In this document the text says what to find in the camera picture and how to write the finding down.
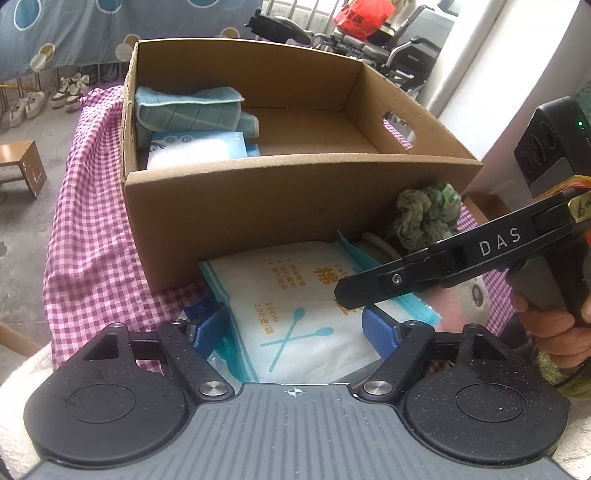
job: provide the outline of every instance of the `green scrunchie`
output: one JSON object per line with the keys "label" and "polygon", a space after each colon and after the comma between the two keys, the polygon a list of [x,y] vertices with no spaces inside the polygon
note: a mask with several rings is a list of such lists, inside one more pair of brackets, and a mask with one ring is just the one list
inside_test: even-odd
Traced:
{"label": "green scrunchie", "polygon": [[409,253],[458,233],[462,197],[448,183],[404,190],[396,207],[402,214],[387,230],[385,239],[396,235]]}

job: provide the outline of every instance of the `finger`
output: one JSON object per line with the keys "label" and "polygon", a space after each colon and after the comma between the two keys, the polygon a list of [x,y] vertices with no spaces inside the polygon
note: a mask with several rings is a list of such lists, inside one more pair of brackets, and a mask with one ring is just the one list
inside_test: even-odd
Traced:
{"label": "finger", "polygon": [[568,332],[550,338],[536,338],[538,348],[552,355],[578,355],[591,348],[591,330],[571,328]]}
{"label": "finger", "polygon": [[585,322],[591,323],[591,295],[587,297],[587,300],[583,304],[581,309],[581,316]]}
{"label": "finger", "polygon": [[585,350],[577,355],[550,355],[550,360],[561,368],[573,368],[587,360],[589,355],[591,355],[591,350]]}
{"label": "finger", "polygon": [[514,291],[511,292],[511,303],[518,312],[526,312],[530,308],[530,303]]}
{"label": "finger", "polygon": [[574,325],[574,317],[570,313],[559,310],[539,312],[528,310],[519,314],[521,324],[536,337],[554,337],[566,332]]}

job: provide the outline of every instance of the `red plastic bag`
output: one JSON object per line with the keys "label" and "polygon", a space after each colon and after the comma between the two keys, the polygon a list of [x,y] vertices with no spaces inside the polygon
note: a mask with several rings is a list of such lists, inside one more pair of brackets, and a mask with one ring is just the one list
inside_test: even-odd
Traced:
{"label": "red plastic bag", "polygon": [[367,41],[394,13],[388,0],[351,0],[335,17],[335,25],[345,35]]}

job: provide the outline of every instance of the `white sneaker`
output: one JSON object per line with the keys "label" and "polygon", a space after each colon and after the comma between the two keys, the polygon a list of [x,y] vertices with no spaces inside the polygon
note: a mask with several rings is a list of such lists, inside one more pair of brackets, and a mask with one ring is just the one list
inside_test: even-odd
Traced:
{"label": "white sneaker", "polygon": [[80,108],[80,98],[87,94],[89,89],[89,77],[84,75],[78,82],[70,86],[70,96],[66,99],[66,112],[75,112]]}
{"label": "white sneaker", "polygon": [[60,89],[56,92],[56,94],[51,97],[51,107],[52,108],[61,108],[66,104],[67,98],[70,96],[69,89],[70,86],[79,82],[82,78],[80,72],[77,72],[73,77],[70,78],[61,78],[61,86]]}
{"label": "white sneaker", "polygon": [[44,92],[30,92],[27,94],[25,100],[27,101],[25,110],[27,113],[27,118],[30,120],[31,118],[35,118],[37,115],[39,115],[41,108],[43,105],[45,105],[47,96]]}
{"label": "white sneaker", "polygon": [[25,119],[25,108],[27,100],[21,98],[15,103],[8,111],[8,120],[10,121],[10,127],[18,127]]}

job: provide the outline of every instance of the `cotton swab package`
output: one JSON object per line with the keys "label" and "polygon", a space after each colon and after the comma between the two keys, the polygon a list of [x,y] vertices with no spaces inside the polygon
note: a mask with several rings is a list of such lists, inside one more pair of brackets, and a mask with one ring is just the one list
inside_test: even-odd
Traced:
{"label": "cotton swab package", "polygon": [[[242,382],[326,383],[379,360],[363,335],[362,309],[336,303],[341,277],[375,266],[341,239],[303,242],[206,261],[200,267],[230,309],[231,332],[216,353]],[[379,307],[403,322],[440,317],[416,296]]]}

